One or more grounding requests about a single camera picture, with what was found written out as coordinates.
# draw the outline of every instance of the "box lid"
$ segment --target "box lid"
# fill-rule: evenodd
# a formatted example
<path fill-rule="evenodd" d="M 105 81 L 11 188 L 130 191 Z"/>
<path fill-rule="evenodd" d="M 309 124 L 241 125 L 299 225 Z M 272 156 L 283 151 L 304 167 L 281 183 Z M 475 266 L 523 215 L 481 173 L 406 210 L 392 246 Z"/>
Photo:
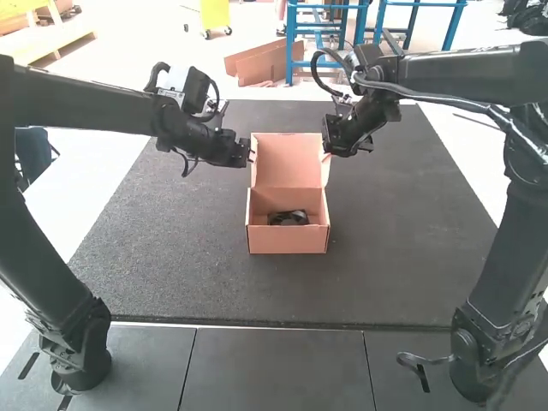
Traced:
<path fill-rule="evenodd" d="M 320 133 L 252 133 L 251 187 L 323 188 L 331 155 Z"/>

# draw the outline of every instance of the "wooden pallet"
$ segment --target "wooden pallet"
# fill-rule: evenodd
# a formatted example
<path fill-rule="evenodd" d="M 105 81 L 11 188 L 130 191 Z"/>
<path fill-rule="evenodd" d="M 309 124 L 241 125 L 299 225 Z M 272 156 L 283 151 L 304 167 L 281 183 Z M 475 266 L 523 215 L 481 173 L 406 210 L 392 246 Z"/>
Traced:
<path fill-rule="evenodd" d="M 16 64 L 26 66 L 46 56 L 61 58 L 59 50 L 78 39 L 97 38 L 91 22 L 83 14 L 63 22 L 53 0 L 48 7 L 55 24 L 37 27 L 33 11 L 27 11 L 29 27 L 0 37 L 0 54 L 12 56 Z"/>

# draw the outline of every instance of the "open cardboard box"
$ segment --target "open cardboard box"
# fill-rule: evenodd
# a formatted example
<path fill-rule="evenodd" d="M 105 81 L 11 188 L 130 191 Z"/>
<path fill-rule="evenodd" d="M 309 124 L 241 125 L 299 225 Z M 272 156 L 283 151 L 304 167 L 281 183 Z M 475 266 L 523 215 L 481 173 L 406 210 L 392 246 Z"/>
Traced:
<path fill-rule="evenodd" d="M 330 232 L 325 185 L 331 155 L 321 134 L 254 133 L 246 230 L 251 254 L 325 253 Z M 272 212 L 304 209 L 309 225 L 267 225 Z"/>

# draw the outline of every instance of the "floor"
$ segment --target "floor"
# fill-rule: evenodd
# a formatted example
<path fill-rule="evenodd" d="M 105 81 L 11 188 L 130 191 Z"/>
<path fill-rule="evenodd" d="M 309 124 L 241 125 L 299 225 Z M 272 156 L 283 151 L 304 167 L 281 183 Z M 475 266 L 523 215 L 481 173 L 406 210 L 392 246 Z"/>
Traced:
<path fill-rule="evenodd" d="M 193 29 L 190 33 L 183 32 L 182 23 L 191 24 L 197 16 L 179 7 L 177 1 L 165 0 L 158 4 L 145 0 L 88 0 L 79 3 L 87 18 L 96 19 L 99 38 L 67 50 L 59 61 L 42 61 L 50 71 L 141 89 L 151 66 L 166 61 L 193 64 L 206 71 L 218 83 L 223 98 L 329 99 L 306 81 L 291 88 L 238 88 L 235 79 L 224 73 L 221 56 L 275 39 L 276 22 L 269 17 L 271 3 L 231 3 L 234 33 L 225 37 L 221 32 L 209 42 Z M 374 23 L 374 7 L 375 3 L 368 16 L 370 25 Z M 502 30 L 502 18 L 496 15 L 501 8 L 500 1 L 471 2 L 463 13 L 454 48 L 523 41 L 526 36 L 521 33 Z M 385 25 L 402 26 L 407 16 L 404 10 L 391 11 Z M 351 13 L 348 34 L 354 31 L 353 18 Z M 411 51 L 438 49 L 449 18 L 446 8 L 420 11 Z M 486 125 L 455 116 L 456 110 L 429 104 L 423 108 L 491 218 L 499 223 L 508 185 L 502 174 L 503 135 Z M 477 116 L 464 116 L 490 123 Z M 62 156 L 27 191 L 27 205 L 57 251 L 68 261 L 148 138 L 58 129 L 50 130 L 50 136 Z M 30 327 L 23 321 L 23 310 L 15 299 L 0 293 L 0 311 L 4 313 L 0 316 L 0 327 L 6 331 L 0 340 L 1 372 Z M 544 360 L 548 364 L 548 355 Z"/>

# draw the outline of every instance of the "yellow bin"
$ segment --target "yellow bin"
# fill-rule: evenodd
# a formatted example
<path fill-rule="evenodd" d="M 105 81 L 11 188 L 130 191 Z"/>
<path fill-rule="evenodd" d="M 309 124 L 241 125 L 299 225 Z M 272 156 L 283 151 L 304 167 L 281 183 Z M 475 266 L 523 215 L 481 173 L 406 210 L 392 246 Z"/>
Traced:
<path fill-rule="evenodd" d="M 202 35 L 206 40 L 211 38 L 211 30 L 214 28 L 224 27 L 226 35 L 232 34 L 229 0 L 200 0 L 200 19 Z"/>

